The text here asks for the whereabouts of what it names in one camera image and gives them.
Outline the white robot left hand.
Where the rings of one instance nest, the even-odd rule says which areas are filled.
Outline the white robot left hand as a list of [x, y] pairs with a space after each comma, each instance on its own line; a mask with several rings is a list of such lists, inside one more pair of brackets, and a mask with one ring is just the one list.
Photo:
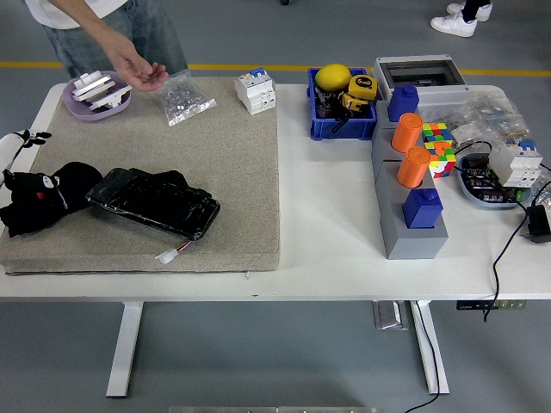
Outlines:
[[33, 145], [43, 145], [52, 136], [48, 132], [29, 131], [28, 129], [8, 133], [1, 138], [1, 185], [4, 185], [4, 172], [9, 171], [15, 159], [23, 148], [31, 148]]

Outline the person's right hand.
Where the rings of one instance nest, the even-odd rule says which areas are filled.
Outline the person's right hand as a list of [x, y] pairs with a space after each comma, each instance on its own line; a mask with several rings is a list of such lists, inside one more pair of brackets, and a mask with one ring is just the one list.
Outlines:
[[132, 43], [116, 48], [110, 60], [119, 77], [139, 91], [158, 90], [169, 77], [164, 65], [148, 63]]

